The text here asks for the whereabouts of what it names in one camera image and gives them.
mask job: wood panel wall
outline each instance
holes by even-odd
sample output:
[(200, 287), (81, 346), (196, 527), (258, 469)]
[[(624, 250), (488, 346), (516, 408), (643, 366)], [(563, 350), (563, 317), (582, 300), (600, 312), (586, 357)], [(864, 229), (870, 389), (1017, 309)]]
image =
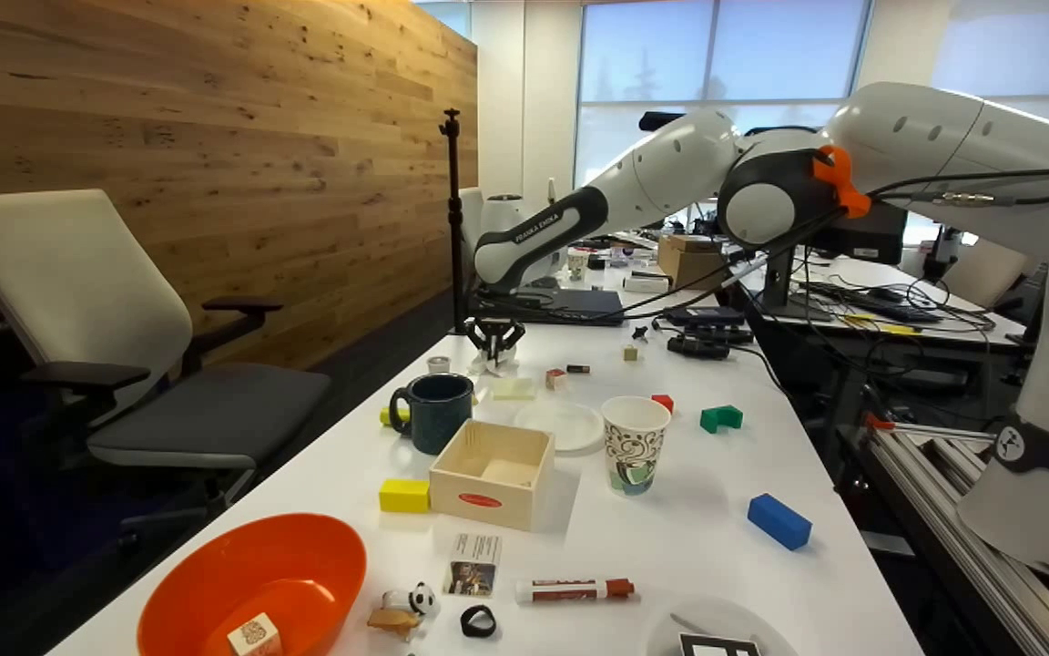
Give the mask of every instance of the wood panel wall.
[(231, 357), (447, 287), (446, 106), (469, 186), (476, 50), (407, 0), (0, 0), (0, 195), (101, 186), (190, 306), (281, 300)]

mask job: orange plastic bowl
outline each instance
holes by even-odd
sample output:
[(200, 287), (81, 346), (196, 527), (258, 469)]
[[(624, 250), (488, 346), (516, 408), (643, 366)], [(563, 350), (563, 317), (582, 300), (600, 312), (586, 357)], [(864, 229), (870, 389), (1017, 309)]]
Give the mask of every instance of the orange plastic bowl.
[(231, 656), (231, 629), (268, 611), (285, 656), (333, 651), (365, 582), (361, 535), (321, 514), (241, 525), (190, 553), (140, 621), (142, 656)]

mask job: table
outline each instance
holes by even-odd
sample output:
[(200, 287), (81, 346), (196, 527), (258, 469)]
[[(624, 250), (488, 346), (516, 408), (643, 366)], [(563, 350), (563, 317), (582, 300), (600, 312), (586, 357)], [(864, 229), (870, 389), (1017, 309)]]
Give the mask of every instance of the table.
[[(516, 384), (544, 389), (549, 366), (592, 366), (592, 376), (565, 378), (556, 399), (597, 403), (615, 394), (675, 394), (678, 419), (667, 434), (661, 476), (649, 495), (610, 490), (600, 453), (555, 461), (555, 501), (538, 531), (473, 525), (459, 519), (380, 514), (380, 480), (428, 473), (430, 461), (380, 425), (380, 408), (407, 378), (428, 371), (428, 357), (469, 368), (476, 350), (446, 335), (361, 408), (268, 476), (253, 495), (217, 519), (181, 549), (149, 567), (133, 592), (72, 629), (59, 656), (134, 651), (134, 627), (158, 582), (210, 535), (271, 514), (333, 514), (359, 527), (368, 547), (365, 593), (359, 598), (339, 651), (644, 651), (649, 636), (669, 606), (717, 598), (760, 617), (796, 651), (922, 651), (845, 503), (819, 468), (810, 434), (771, 386), (767, 362), (731, 352), (728, 362), (686, 362), (667, 352), (667, 333), (649, 335), (643, 362), (624, 362), (632, 329), (527, 329), (516, 344)], [(522, 400), (504, 400), (498, 378), (476, 376), (476, 419), (507, 422)], [(700, 408), (741, 403), (736, 434), (702, 434)], [(799, 553), (777, 547), (745, 514), (747, 501), (771, 491), (814, 523), (814, 543)], [(504, 636), (469, 642), (457, 621), (473, 598), (440, 593), (439, 621), (413, 642), (368, 629), (380, 593), (414, 580), (440, 582), (439, 564), (459, 531), (504, 535), (491, 609)], [(632, 576), (643, 603), (632, 606), (556, 606), (516, 603), (533, 576)]]
[[(802, 269), (799, 258), (796, 284), (804, 277), (845, 287), (901, 284), (932, 304), (981, 312), (981, 306), (952, 300), (944, 287), (887, 264), (814, 258)], [(990, 425), (1008, 416), (1032, 362), (1032, 346), (1020, 344), (1025, 325), (997, 312), (983, 312), (987, 325), (957, 317), (901, 325), (824, 295), (814, 300), (830, 317), (758, 312), (753, 333), (819, 444), (860, 419), (867, 384), (887, 399), (894, 416), (912, 422)]]
[[(957, 295), (947, 295), (944, 287), (937, 284), (924, 284), (912, 272), (904, 272), (901, 265), (889, 265), (889, 264), (864, 264), (864, 258), (810, 258), (799, 256), (796, 258), (796, 272), (790, 272), (790, 287), (796, 295), (804, 295), (799, 284), (802, 282), (824, 282), (824, 284), (842, 284), (842, 287), (912, 287), (916, 295), (924, 295), (924, 304), (944, 304), (944, 306), (956, 306), (956, 309), (967, 309), (967, 312), (977, 312), (981, 306), (972, 306), (968, 300), (957, 300)], [(767, 269), (753, 269), (747, 282), (745, 282), (747, 292), (760, 292), (767, 287)], [(940, 340), (940, 344), (972, 344), (972, 346), (1017, 346), (1020, 335), (1026, 333), (1020, 320), (1008, 320), (1002, 312), (987, 312), (990, 317), (990, 333), (981, 333), (977, 325), (968, 320), (957, 320), (957, 317), (944, 317), (937, 325), (901, 325), (901, 320), (889, 320), (889, 317), (879, 317), (879, 312), (867, 312), (867, 309), (855, 309), (855, 306), (845, 306), (845, 304), (836, 304), (836, 300), (824, 300), (824, 295), (810, 295), (814, 304), (828, 306), (830, 317), (770, 317), (771, 325), (802, 325), (802, 329), (828, 329), (828, 333), (864, 333), (864, 335), (894, 335), (894, 340)]]

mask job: blue object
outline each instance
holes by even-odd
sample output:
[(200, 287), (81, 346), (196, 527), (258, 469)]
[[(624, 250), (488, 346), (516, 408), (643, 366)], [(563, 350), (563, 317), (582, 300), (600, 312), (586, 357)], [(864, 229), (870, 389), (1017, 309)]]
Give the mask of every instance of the blue object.
[(804, 523), (799, 512), (784, 507), (777, 495), (753, 495), (747, 507), (747, 523), (770, 531), (788, 549), (799, 549), (814, 535), (814, 523)]

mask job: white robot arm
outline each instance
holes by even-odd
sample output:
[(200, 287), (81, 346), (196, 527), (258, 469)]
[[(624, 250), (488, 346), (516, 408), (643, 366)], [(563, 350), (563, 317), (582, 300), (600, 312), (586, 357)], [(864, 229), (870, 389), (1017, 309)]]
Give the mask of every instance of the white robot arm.
[[(968, 96), (876, 83), (828, 135), (867, 195), (1049, 264), (1049, 122)], [(962, 501), (962, 523), (1002, 553), (1049, 574), (1049, 284), (1017, 425)]]
[(848, 186), (848, 156), (819, 135), (741, 137), (722, 114), (697, 111), (624, 152), (592, 186), (507, 232), (486, 232), (473, 265), (486, 284), (513, 287), (563, 246), (634, 229), (706, 196), (722, 196), (736, 238), (760, 248), (845, 212), (864, 216), (867, 196)]
[[(824, 135), (741, 137), (725, 116), (688, 114), (516, 229), (480, 238), (476, 277), (522, 284), (527, 264), (575, 238), (643, 226), (702, 196), (717, 196), (731, 238), (751, 248), (867, 216), (879, 196), (1049, 264), (1049, 122), (917, 83), (860, 89)], [(1049, 574), (1049, 300), (1017, 416), (962, 523)]]

